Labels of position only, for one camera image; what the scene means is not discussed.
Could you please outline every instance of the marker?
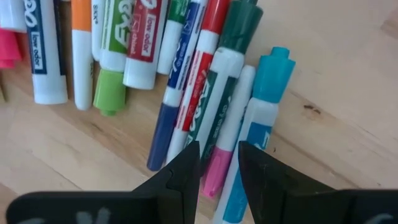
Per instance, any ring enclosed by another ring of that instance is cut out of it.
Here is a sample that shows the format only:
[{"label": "marker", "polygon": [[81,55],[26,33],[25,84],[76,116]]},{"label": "marker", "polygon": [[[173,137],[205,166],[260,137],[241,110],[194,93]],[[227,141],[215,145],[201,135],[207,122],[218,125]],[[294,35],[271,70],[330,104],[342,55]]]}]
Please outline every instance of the marker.
[{"label": "marker", "polygon": [[245,65],[232,95],[231,104],[226,112],[226,118],[221,126],[209,167],[203,178],[203,194],[213,198],[224,186],[226,173],[233,155],[236,138],[239,134],[243,114],[248,105],[256,69]]},{"label": "marker", "polygon": [[94,106],[105,116],[122,110],[126,100],[123,71],[130,37],[133,0],[106,0],[101,46],[101,71],[95,90]]},{"label": "marker", "polygon": [[68,101],[60,43],[58,1],[25,0],[34,101],[53,105]]},{"label": "marker", "polygon": [[12,68],[14,61],[22,60],[16,34],[13,31],[0,29],[0,67]]},{"label": "marker", "polygon": [[160,48],[157,72],[169,75],[172,70],[175,52],[185,22],[185,13],[190,0],[171,0],[169,16],[164,30],[162,46]]},{"label": "marker", "polygon": [[159,170],[162,167],[167,155],[206,5],[207,0],[192,0],[188,5],[184,27],[173,62],[173,69],[167,82],[159,117],[157,118],[154,138],[150,147],[147,167],[152,171]]},{"label": "marker", "polygon": [[99,62],[101,57],[102,29],[104,26],[105,1],[91,0],[91,51]]},{"label": "marker", "polygon": [[278,115],[278,103],[289,82],[295,62],[289,59],[289,50],[274,47],[270,55],[260,58],[242,128],[226,176],[223,193],[213,217],[213,223],[240,223],[248,200],[244,193],[238,162],[238,143],[247,141],[265,150],[272,127]]},{"label": "marker", "polygon": [[72,0],[73,91],[79,110],[88,110],[93,104],[90,15],[90,0]]},{"label": "marker", "polygon": [[155,86],[166,0],[137,0],[132,15],[131,38],[127,53],[123,84],[131,88],[151,90]]},{"label": "marker", "polygon": [[189,126],[199,102],[199,96],[205,84],[206,75],[216,51],[218,39],[223,30],[230,0],[209,0],[205,18],[199,34],[195,56],[192,60],[187,87],[183,95],[177,123],[167,151],[166,164],[184,148]]},{"label": "marker", "polygon": [[201,174],[206,171],[250,41],[262,16],[256,0],[232,1],[195,110],[185,145],[199,141]]},{"label": "marker", "polygon": [[26,33],[24,11],[23,0],[0,0],[0,28]]}]

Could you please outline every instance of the black plastic piece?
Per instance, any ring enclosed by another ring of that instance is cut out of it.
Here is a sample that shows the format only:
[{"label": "black plastic piece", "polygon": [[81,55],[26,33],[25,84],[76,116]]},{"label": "black plastic piece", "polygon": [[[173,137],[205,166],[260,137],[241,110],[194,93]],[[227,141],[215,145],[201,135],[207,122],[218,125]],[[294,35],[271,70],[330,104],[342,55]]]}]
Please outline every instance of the black plastic piece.
[{"label": "black plastic piece", "polygon": [[256,224],[398,223],[397,190],[334,190],[247,142],[239,168]]},{"label": "black plastic piece", "polygon": [[192,224],[200,181],[199,144],[132,192],[37,192],[15,199],[8,224]]}]

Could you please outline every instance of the turquoise marker cap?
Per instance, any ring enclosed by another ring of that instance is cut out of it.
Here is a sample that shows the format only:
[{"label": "turquoise marker cap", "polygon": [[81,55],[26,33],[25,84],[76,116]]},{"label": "turquoise marker cap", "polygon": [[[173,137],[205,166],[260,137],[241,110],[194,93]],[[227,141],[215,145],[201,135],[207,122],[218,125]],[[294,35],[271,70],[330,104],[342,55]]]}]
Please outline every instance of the turquoise marker cap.
[{"label": "turquoise marker cap", "polygon": [[253,97],[270,103],[280,102],[296,64],[289,59],[289,53],[287,48],[273,47],[270,55],[261,56]]}]

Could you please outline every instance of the wooden surface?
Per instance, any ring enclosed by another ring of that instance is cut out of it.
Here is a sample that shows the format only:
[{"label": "wooden surface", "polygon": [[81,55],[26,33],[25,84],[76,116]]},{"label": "wooden surface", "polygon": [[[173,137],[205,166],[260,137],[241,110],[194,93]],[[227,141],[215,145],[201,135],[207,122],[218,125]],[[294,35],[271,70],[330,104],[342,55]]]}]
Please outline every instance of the wooden surface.
[{"label": "wooden surface", "polygon": [[[332,187],[398,187],[398,1],[259,0],[261,25],[247,53],[257,65],[274,45],[297,61],[267,152]],[[70,6],[63,5],[71,83]],[[153,91],[129,90],[126,109],[32,101],[29,68],[3,70],[0,210],[35,190],[131,190],[146,169],[166,77]],[[207,223],[216,202],[198,205]],[[250,214],[246,223],[251,223]]]}]

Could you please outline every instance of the orange marker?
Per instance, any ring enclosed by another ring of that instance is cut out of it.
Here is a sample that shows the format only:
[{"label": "orange marker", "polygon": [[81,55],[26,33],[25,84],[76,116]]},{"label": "orange marker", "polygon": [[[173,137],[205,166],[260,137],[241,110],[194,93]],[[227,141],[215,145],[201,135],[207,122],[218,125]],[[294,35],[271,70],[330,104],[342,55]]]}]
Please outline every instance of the orange marker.
[{"label": "orange marker", "polygon": [[72,0],[72,54],[75,104],[88,110],[93,102],[90,0]]}]

